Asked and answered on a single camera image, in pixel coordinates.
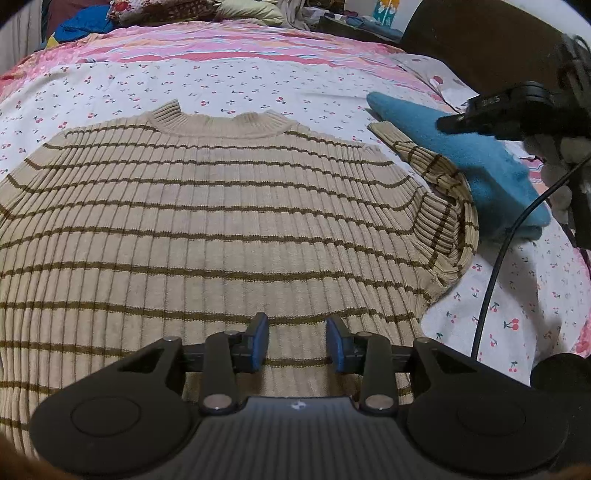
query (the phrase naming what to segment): blue felt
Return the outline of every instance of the blue felt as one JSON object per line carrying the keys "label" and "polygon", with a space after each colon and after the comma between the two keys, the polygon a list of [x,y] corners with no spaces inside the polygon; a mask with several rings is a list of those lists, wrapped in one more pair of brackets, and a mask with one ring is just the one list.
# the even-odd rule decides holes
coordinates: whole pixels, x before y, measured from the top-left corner
{"label": "blue felt", "polygon": [[[448,157],[466,176],[478,211],[480,237],[500,240],[538,193],[529,172],[503,144],[478,134],[446,135],[435,127],[446,113],[372,92],[369,106],[390,121],[417,145]],[[550,223],[545,205],[532,212],[516,237],[537,240]]]}
{"label": "blue felt", "polygon": [[116,25],[107,19],[109,5],[94,5],[80,10],[56,29],[54,38],[59,43],[79,40],[91,33],[109,33]]}

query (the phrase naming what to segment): striped sweater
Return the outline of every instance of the striped sweater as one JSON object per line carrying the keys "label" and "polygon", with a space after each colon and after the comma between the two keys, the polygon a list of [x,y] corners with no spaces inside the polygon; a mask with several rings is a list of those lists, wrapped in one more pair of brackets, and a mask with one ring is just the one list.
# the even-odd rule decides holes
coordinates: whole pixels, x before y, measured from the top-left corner
{"label": "striped sweater", "polygon": [[[354,393],[327,365],[323,319],[410,345],[478,242],[466,180],[390,124],[378,147],[274,112],[154,112],[70,129],[0,184],[0,428],[27,453],[48,394],[165,335],[271,321],[242,393]],[[406,377],[400,394],[410,394]],[[187,382],[193,398],[197,375]]]}

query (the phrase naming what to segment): sweater collar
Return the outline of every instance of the sweater collar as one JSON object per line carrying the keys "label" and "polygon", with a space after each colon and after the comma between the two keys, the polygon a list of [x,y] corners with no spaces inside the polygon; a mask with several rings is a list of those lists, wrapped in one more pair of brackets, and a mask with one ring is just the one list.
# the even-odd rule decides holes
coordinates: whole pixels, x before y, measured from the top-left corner
{"label": "sweater collar", "polygon": [[296,121],[272,110],[242,113],[233,118],[189,115],[183,113],[178,100],[146,115],[156,129],[179,137],[262,138],[282,134],[296,125]]}

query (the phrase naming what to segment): cherry pattern sheet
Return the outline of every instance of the cherry pattern sheet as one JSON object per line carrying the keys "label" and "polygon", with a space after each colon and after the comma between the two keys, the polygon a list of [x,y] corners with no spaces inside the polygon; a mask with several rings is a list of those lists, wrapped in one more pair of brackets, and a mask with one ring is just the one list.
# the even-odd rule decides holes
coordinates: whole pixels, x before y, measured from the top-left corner
{"label": "cherry pattern sheet", "polygon": [[[0,104],[0,180],[62,129],[137,115],[175,98],[187,113],[213,116],[273,109],[320,132],[379,144],[408,170],[367,130],[375,119],[365,100],[377,90],[441,108],[432,90],[417,88],[408,75],[411,87],[352,67],[262,58],[53,66]],[[469,353],[497,250],[480,246],[466,275],[422,320],[426,335]],[[588,355],[590,292],[586,267],[555,222],[539,241],[514,245],[493,295],[479,360],[527,383],[540,358]]]}

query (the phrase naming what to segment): sweater sleeve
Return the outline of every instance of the sweater sleeve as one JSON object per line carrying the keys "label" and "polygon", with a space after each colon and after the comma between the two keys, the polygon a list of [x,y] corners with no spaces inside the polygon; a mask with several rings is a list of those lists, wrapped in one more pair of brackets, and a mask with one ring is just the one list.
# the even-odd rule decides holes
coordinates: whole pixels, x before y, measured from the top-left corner
{"label": "sweater sleeve", "polygon": [[0,232],[2,224],[11,218],[18,204],[27,198],[36,186],[43,184],[48,176],[55,174],[55,170],[47,167],[59,163],[60,157],[66,152],[65,146],[66,133],[62,132],[25,158],[0,183]]}
{"label": "sweater sleeve", "polygon": [[415,247],[427,258],[435,256],[435,273],[451,285],[469,268],[478,247],[478,216],[466,177],[447,157],[419,147],[392,123],[368,128],[442,194],[425,195]]}

